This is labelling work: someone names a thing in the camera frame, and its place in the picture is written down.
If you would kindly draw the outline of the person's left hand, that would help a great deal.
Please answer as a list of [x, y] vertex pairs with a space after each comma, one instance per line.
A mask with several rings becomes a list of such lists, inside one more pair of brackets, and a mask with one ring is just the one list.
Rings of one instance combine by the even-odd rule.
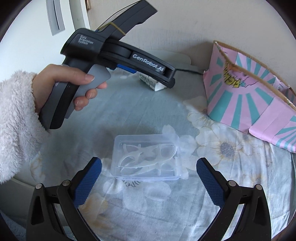
[[[32, 82], [33, 96], [35, 99], [35, 111], [39, 113], [49, 98], [53, 86], [57, 82], [70, 82], [75, 85], [86, 85], [94, 80], [94, 76], [86, 74], [83, 71], [61, 65], [50, 64], [36, 75]], [[104, 82], [95, 89], [90, 89], [85, 95], [74, 99], [74, 107], [76, 111], [86, 107], [91, 99], [97, 96], [97, 89], [107, 88]]]

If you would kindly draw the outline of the white fluffy sleeve forearm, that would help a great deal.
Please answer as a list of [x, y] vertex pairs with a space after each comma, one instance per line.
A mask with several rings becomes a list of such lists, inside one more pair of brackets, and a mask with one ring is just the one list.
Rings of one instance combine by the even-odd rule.
[[32, 161], [49, 136], [35, 112], [35, 76], [19, 70], [1, 82], [1, 183]]

